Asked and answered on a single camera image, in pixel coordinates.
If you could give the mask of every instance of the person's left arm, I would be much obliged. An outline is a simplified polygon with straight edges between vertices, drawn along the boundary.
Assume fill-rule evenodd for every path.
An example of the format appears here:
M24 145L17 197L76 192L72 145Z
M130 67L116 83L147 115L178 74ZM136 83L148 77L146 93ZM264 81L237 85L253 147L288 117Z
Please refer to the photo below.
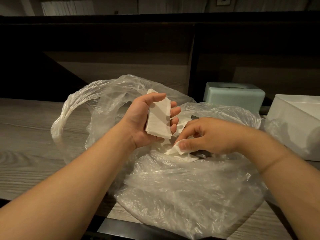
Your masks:
M150 93L135 99L123 119L87 151L2 207L1 238L80 239L129 155L158 140L145 132L145 124L149 105L165 97ZM180 112L171 109L171 117ZM172 133L177 123L171 120Z

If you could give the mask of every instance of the desk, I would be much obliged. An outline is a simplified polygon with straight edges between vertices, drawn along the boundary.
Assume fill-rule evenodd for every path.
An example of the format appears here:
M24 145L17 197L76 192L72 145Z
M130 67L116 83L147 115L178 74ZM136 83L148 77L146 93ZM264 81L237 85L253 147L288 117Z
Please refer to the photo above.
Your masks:
M57 102L0 98L0 198L13 200L65 165L50 133L62 106ZM90 118L82 105L65 126L63 138L74 157L85 150ZM140 223L109 196L96 215ZM248 217L227 239L291 239L266 202Z

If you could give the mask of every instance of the plastic bag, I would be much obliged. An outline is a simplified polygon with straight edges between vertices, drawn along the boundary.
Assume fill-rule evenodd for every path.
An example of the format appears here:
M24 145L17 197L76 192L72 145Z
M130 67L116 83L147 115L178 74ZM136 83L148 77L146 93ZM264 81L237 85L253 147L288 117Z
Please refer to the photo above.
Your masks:
M51 133L67 153L62 130L70 113L89 100L92 114L86 148L91 146L125 111L128 101L152 88L182 105L178 117L214 117L259 128L261 119L240 107L195 103L162 84L131 75L96 81L71 94ZM151 146L134 151L109 189L117 202L141 222L190 239L225 237L226 232L253 206L266 190L254 166L239 153L185 162L157 152Z

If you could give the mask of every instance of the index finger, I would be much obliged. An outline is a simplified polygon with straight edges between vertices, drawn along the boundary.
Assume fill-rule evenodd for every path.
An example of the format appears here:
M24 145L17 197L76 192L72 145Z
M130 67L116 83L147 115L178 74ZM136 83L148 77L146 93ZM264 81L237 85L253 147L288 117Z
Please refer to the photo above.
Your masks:
M182 130L181 134L179 135L179 137L177 138L174 144L176 144L178 141L181 141L183 139L187 139L189 136L193 136L196 133L200 133L201 132L200 125L201 124L198 121L192 122L188 126L186 125L186 127Z
M152 93L148 93L146 95L142 95L142 96L136 98L136 100L145 102L146 104L148 104L150 106L153 102L160 102L160 101L164 100L166 98L166 96L167 96L167 94L165 94L165 93L152 92Z

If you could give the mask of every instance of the forearm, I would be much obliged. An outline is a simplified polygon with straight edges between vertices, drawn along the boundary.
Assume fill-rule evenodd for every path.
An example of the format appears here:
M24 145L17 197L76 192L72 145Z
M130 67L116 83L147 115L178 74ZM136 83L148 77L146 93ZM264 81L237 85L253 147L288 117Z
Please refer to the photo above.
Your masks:
M3 207L1 235L4 239L81 236L133 150L130 136L114 127L69 165Z
M250 130L239 152L257 167L299 239L319 239L320 172L261 131Z

